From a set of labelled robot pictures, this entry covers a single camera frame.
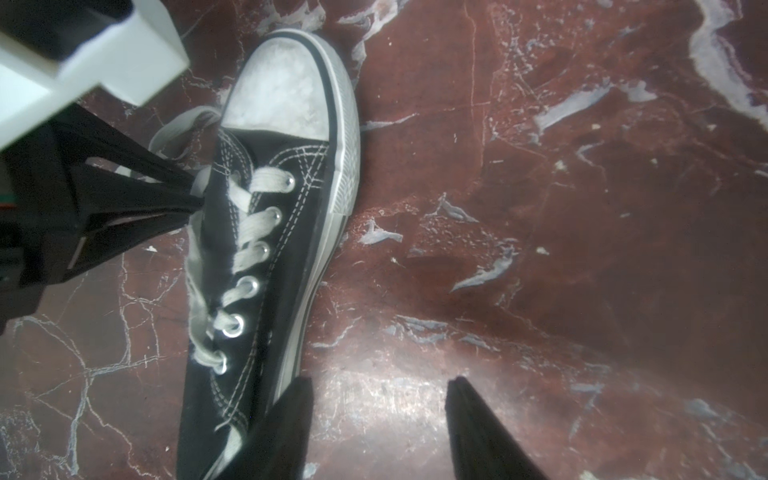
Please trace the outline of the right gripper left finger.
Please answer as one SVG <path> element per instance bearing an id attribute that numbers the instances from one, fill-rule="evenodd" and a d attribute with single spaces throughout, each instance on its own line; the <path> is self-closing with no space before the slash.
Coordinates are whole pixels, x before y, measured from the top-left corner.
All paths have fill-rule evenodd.
<path id="1" fill-rule="evenodd" d="M 310 378 L 295 378 L 217 479 L 302 479 L 313 418 Z"/>

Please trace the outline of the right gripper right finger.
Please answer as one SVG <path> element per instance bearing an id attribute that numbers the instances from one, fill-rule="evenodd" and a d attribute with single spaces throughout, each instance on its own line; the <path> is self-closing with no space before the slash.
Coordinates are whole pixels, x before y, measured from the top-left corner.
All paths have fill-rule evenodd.
<path id="1" fill-rule="evenodd" d="M 445 411 L 457 479 L 546 479 L 466 378 L 448 382 Z"/>

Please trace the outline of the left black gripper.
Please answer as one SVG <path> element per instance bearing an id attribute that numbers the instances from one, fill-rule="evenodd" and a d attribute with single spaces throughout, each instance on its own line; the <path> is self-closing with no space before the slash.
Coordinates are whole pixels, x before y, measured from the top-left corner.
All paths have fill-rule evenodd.
<path id="1" fill-rule="evenodd" d="M 75 161 L 101 158 L 160 182 Z M 72 104 L 1 151 L 1 328 L 45 289 L 187 224 L 194 177 Z"/>

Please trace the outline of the white shoelace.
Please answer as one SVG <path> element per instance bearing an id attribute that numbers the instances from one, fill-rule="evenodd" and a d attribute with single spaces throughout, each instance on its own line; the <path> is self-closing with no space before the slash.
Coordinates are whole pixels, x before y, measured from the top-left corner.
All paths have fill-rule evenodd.
<path id="1" fill-rule="evenodd" d="M 214 124 L 221 119 L 221 111 L 210 106 L 187 110 L 163 126 L 151 139 L 149 149 L 161 154 L 171 143 L 197 129 Z M 241 176 L 230 173 L 226 176 L 225 199 L 235 209 L 234 254 L 231 265 L 233 274 L 262 263 L 269 258 L 271 249 L 264 241 L 283 221 L 280 209 L 269 207 L 261 212 L 250 210 L 255 195 L 264 193 L 292 192 L 297 184 L 294 176 L 277 167 L 251 167 L 249 181 L 240 185 Z M 262 283 L 252 275 L 239 279 L 235 286 L 225 290 L 217 298 L 218 309 L 211 312 L 203 293 L 203 214 L 190 217 L 187 227 L 189 236 L 188 256 L 185 260 L 186 285 L 189 294 L 189 338 L 193 344 L 192 358 L 198 364 L 222 375 L 228 370 L 227 355 L 211 347 L 217 332 L 228 339 L 237 338 L 245 332 L 246 323 L 242 315 L 229 313 L 226 308 L 240 300 L 253 298 L 259 293 Z"/>

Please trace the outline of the black white canvas sneaker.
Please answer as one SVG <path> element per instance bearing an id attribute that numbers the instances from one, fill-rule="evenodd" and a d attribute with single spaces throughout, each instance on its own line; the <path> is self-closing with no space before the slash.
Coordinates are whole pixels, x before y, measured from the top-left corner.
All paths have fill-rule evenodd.
<path id="1" fill-rule="evenodd" d="M 297 377 L 311 305 L 356 201 L 354 88 L 316 34 L 268 34 L 221 114 L 188 225 L 190 359 L 176 475 L 221 479 Z"/>

